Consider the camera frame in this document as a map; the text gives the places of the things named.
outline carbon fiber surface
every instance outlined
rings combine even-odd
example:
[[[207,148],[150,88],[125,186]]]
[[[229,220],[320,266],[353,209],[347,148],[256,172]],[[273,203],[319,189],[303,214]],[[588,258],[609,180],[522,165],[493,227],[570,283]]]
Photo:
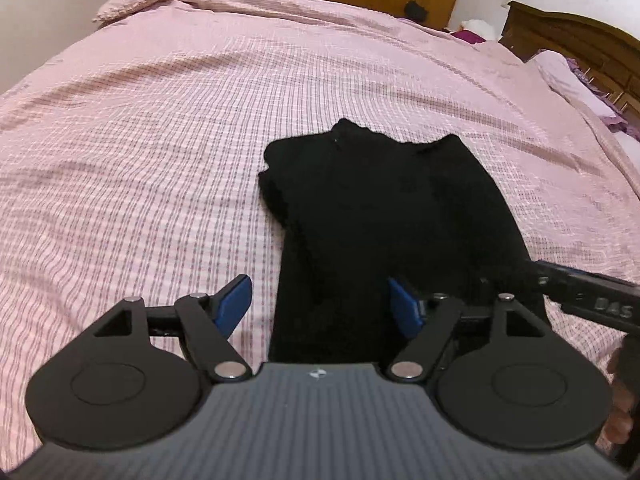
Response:
[[[180,430],[111,453],[47,444],[14,480],[618,480],[590,446],[549,454],[491,449],[453,428],[418,386],[372,365],[264,364],[216,386]]]

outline white object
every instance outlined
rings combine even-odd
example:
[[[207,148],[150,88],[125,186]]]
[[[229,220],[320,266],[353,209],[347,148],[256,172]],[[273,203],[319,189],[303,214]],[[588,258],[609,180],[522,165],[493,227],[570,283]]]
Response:
[[[495,29],[483,20],[467,20],[466,22],[460,23],[460,27],[464,30],[469,30],[474,34],[477,34],[487,41],[498,41],[499,38]]]
[[[542,79],[545,80],[553,90],[565,97],[578,99],[586,104],[593,113],[600,118],[615,118],[614,111],[598,99],[593,93],[583,85],[575,76],[564,56],[553,50],[540,52],[527,64],[535,66]]]
[[[615,132],[614,135],[620,146],[631,160],[636,170],[640,173],[640,142],[633,137],[628,136],[625,132]]]

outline pink bedspread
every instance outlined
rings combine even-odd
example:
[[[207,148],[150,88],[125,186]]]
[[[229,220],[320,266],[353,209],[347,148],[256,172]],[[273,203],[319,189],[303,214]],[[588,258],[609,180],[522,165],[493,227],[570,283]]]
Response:
[[[232,342],[265,358],[282,232],[258,199],[262,152],[341,117],[397,140],[459,134],[533,259],[640,282],[640,176],[497,43],[318,0],[112,0],[98,18],[116,21],[0,98],[4,468],[38,444],[31,373],[124,296],[168,304],[245,272]],[[619,341],[548,310],[599,365]]]

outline finger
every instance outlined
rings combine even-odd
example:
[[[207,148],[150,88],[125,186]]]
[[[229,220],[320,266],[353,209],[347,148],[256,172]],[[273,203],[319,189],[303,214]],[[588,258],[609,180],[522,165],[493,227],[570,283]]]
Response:
[[[623,412],[630,412],[636,399],[624,383],[618,379],[613,381],[613,405]]]
[[[609,420],[605,423],[603,428],[604,436],[612,444],[625,444],[629,439],[630,430],[627,431],[628,425],[620,423],[619,420],[609,417]]]
[[[614,444],[624,444],[633,428],[631,417],[620,410],[613,409],[604,425],[604,434]]]
[[[607,373],[614,374],[618,369],[618,361],[620,360],[620,348],[616,348],[611,354],[611,359],[607,363]]]

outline folded black garment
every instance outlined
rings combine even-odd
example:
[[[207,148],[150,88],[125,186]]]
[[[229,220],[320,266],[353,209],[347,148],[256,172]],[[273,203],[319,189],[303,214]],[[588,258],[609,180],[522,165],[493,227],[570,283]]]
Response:
[[[286,229],[272,361],[388,362],[406,344],[389,276],[468,301],[477,269],[529,260],[500,191],[457,136],[400,143],[341,119],[272,142],[264,159],[260,190]],[[518,299],[546,320],[542,296]]]

